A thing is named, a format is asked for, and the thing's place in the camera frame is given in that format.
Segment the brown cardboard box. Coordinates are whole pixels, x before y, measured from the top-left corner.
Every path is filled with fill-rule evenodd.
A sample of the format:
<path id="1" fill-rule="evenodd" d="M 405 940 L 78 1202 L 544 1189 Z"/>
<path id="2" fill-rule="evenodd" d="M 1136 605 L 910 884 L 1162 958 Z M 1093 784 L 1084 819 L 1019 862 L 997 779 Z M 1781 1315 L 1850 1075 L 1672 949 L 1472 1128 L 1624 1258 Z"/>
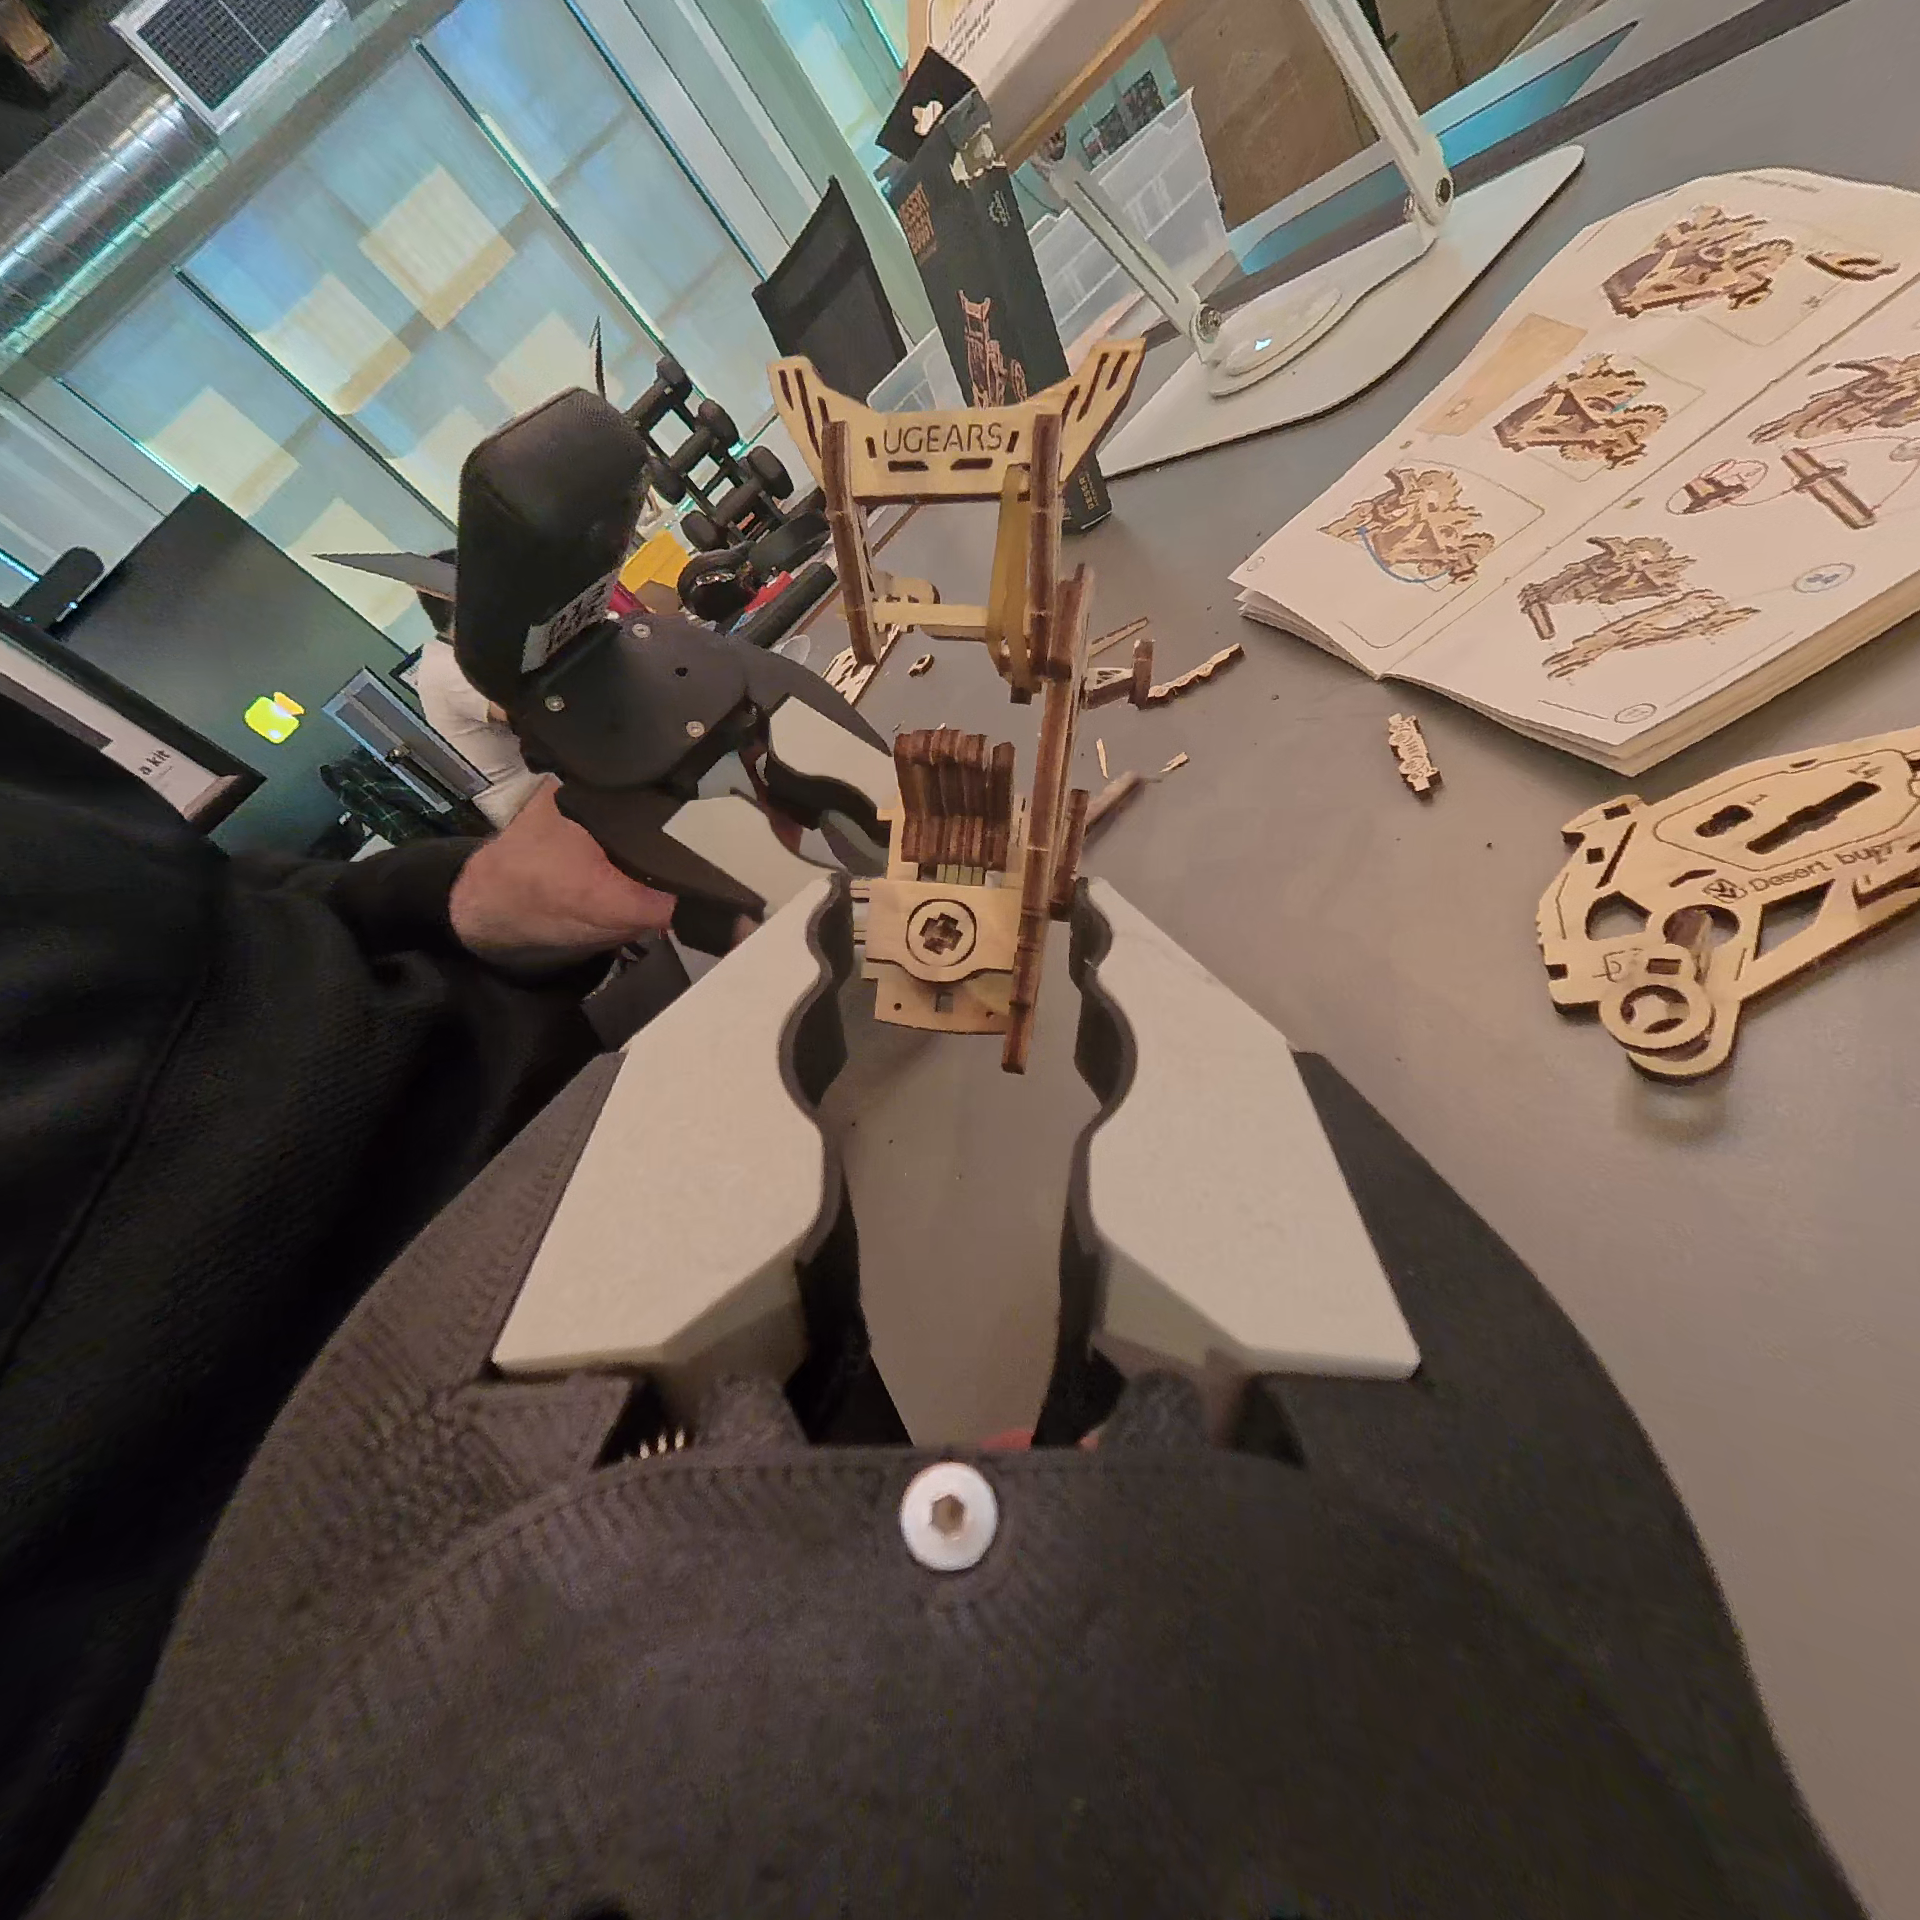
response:
<path id="1" fill-rule="evenodd" d="M 1546 0 L 1363 4 L 1380 22 L 1415 109 L 1432 109 L 1489 74 L 1546 9 Z M 1193 96 L 1228 226 L 1267 213 L 1376 139 L 1293 0 L 1167 4 L 1158 39 L 1180 91 Z"/>

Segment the wooden model frame assembly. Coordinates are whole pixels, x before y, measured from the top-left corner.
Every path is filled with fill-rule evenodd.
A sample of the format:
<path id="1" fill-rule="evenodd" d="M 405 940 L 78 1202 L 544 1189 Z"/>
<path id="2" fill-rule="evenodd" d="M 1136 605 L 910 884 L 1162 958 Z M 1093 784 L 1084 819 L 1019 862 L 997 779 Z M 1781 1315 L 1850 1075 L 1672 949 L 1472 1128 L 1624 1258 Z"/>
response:
<path id="1" fill-rule="evenodd" d="M 980 644 L 1014 705 L 1036 705 L 1032 779 L 1019 744 L 980 731 L 901 731 L 888 866 L 866 884 L 862 975 L 875 1019 L 997 1036 L 1027 1071 L 1049 927 L 1071 914 L 1088 792 L 1071 784 L 1088 679 L 1093 570 L 1062 570 L 1067 479 L 1136 392 L 1141 340 L 1106 340 L 1041 396 L 984 409 L 884 414 L 823 383 L 810 357 L 771 366 L 779 422 L 823 488 L 853 657 L 923 631 Z M 949 605 L 875 570 L 879 505 L 993 505 L 984 605 Z"/>

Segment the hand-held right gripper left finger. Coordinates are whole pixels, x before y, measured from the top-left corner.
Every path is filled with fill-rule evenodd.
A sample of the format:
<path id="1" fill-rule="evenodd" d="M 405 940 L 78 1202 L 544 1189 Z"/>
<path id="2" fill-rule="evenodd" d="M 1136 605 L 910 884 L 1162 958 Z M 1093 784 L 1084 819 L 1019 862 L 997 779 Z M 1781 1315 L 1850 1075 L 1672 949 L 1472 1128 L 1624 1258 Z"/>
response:
<path id="1" fill-rule="evenodd" d="M 775 1380 L 875 1441 L 858 1223 L 819 1101 L 845 1067 L 849 879 L 819 875 L 623 1045 L 492 1345 L 509 1380 L 644 1376 L 675 1424 Z"/>

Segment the black monitor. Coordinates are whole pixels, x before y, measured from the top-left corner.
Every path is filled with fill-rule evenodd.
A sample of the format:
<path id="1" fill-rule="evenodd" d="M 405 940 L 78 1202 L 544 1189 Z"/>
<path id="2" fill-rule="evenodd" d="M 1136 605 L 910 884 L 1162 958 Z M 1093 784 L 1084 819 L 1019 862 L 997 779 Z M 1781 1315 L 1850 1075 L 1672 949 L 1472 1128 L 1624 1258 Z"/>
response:
<path id="1" fill-rule="evenodd" d="M 340 819 L 322 766 L 353 749 L 327 701 L 401 649 L 213 492 L 174 505 L 70 614 L 61 640 L 244 758 L 261 788 L 226 849 L 309 853 Z"/>

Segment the rack of black dumbbells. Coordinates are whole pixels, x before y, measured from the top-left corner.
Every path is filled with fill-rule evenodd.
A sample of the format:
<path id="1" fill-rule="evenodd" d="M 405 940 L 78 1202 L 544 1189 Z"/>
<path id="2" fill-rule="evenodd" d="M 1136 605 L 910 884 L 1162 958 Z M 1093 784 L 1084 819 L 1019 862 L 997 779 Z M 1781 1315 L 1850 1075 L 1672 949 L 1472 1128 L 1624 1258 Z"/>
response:
<path id="1" fill-rule="evenodd" d="M 788 522 L 792 475 L 771 448 L 744 448 L 731 414 L 697 396 L 675 357 L 657 357 L 653 383 L 627 405 L 644 448 L 644 483 L 679 505 L 679 540 L 718 553 Z"/>

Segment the person's left hand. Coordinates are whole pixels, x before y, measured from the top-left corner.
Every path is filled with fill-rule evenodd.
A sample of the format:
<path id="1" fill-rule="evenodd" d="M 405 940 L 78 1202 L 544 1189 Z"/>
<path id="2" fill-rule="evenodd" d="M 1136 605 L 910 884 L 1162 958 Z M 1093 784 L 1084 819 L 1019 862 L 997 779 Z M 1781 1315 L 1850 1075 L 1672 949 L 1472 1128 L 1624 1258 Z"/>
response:
<path id="1" fill-rule="evenodd" d="M 514 971 L 605 958 L 666 932 L 675 897 L 623 875 L 605 849 L 562 814 L 557 779 L 483 840 L 448 893 L 453 936 Z"/>

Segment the clear plastic container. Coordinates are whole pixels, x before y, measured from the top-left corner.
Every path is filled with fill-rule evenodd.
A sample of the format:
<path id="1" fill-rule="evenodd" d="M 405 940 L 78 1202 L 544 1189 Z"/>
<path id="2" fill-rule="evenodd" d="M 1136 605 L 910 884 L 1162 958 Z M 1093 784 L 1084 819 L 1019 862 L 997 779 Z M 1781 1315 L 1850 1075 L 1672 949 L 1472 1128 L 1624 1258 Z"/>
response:
<path id="1" fill-rule="evenodd" d="M 1093 165 L 1093 183 L 1180 279 L 1197 283 L 1228 253 L 1228 226 L 1193 96 L 1162 100 L 1158 74 L 1145 74 L 1141 91 L 1158 113 Z M 1145 292 L 1097 244 L 1088 222 L 1071 209 L 1041 209 L 1041 179 L 1027 165 L 1014 170 L 1014 196 L 1067 348 L 1067 370 L 1075 370 L 1093 344 L 1154 327 Z M 940 327 L 906 348 L 871 401 L 879 409 L 962 405 Z"/>

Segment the dark model kit box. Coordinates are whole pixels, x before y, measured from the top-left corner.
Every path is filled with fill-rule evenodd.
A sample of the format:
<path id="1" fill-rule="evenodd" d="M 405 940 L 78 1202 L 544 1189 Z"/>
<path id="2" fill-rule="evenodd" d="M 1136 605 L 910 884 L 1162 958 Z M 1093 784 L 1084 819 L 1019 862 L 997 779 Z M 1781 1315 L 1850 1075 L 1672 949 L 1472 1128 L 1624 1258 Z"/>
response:
<path id="1" fill-rule="evenodd" d="M 958 392 L 975 409 L 1062 383 L 1067 348 L 980 91 L 953 100 L 884 187 Z"/>

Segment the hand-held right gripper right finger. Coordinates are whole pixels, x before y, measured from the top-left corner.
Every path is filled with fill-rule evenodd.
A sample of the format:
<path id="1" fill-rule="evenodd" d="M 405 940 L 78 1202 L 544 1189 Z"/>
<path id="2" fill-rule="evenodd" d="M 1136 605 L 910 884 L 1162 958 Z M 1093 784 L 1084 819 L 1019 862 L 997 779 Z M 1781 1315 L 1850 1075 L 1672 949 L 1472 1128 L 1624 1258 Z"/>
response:
<path id="1" fill-rule="evenodd" d="M 1419 1345 L 1280 1027 L 1106 879 L 1071 901 L 1075 1067 L 1054 1441 L 1184 1376 L 1223 1437 L 1250 1380 L 1411 1380 Z"/>

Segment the wooden side panel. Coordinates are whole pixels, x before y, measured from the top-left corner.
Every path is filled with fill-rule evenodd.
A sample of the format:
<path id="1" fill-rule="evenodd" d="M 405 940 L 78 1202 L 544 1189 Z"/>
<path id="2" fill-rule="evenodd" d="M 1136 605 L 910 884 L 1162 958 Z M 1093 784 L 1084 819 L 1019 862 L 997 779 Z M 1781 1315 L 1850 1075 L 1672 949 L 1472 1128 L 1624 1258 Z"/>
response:
<path id="1" fill-rule="evenodd" d="M 1650 1080 L 1728 1067 L 1755 997 L 1920 901 L 1920 731 L 1876 731 L 1615 797 L 1563 827 L 1537 910 L 1550 1001 Z"/>

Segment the person's left forearm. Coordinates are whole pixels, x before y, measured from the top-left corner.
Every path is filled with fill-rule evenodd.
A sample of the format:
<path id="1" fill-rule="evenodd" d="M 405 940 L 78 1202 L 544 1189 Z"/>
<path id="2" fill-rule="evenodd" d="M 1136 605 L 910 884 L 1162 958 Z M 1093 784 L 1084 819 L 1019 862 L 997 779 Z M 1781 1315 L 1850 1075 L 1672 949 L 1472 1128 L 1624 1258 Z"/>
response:
<path id="1" fill-rule="evenodd" d="M 544 1014 L 453 923 L 457 888 L 492 840 L 418 840 L 361 862 L 226 853 L 235 927 L 248 936 L 248 1036 L 296 1023 L 322 1080 L 488 1084 L 518 1058 L 522 1019 Z"/>

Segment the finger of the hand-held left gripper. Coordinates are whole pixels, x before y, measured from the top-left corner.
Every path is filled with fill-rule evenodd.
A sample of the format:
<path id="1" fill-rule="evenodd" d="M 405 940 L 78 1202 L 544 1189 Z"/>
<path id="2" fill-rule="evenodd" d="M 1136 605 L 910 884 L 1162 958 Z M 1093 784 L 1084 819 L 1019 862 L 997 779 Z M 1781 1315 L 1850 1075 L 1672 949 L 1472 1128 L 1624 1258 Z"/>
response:
<path id="1" fill-rule="evenodd" d="M 753 718 L 731 718 L 731 749 L 736 753 L 744 753 L 749 740 L 762 740 L 771 727 L 771 714 L 779 714 L 779 705 L 788 705 L 788 701 L 823 714 L 827 723 L 858 736 L 862 744 L 893 753 L 888 740 L 879 740 L 879 731 L 827 679 L 819 679 L 801 662 L 766 653 L 766 649 L 731 649 L 731 662 L 744 675 L 744 705 L 753 710 Z"/>
<path id="2" fill-rule="evenodd" d="M 884 875 L 888 862 L 888 758 L 875 749 L 836 749 L 827 758 L 779 758 L 779 749 L 736 753 L 749 801 L 775 849 L 849 875 Z"/>

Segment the open instruction booklet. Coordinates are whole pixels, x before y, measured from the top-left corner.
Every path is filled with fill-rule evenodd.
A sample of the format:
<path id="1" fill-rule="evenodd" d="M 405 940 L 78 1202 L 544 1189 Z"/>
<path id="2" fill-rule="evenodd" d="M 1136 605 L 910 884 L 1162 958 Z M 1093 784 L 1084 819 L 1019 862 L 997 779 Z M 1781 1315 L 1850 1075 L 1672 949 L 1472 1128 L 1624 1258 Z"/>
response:
<path id="1" fill-rule="evenodd" d="M 1637 775 L 1911 618 L 1916 570 L 1920 196 L 1772 165 L 1585 226 L 1232 583 Z"/>

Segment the black chair back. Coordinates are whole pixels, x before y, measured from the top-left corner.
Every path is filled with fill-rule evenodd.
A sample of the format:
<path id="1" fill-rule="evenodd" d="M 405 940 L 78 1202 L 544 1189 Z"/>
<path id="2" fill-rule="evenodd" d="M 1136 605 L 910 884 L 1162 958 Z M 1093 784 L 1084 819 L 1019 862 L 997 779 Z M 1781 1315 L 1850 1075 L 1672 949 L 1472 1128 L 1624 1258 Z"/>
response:
<path id="1" fill-rule="evenodd" d="M 906 357 L 901 322 L 840 179 L 753 287 L 753 305 L 779 357 L 805 357 L 832 392 L 853 401 L 866 401 Z"/>

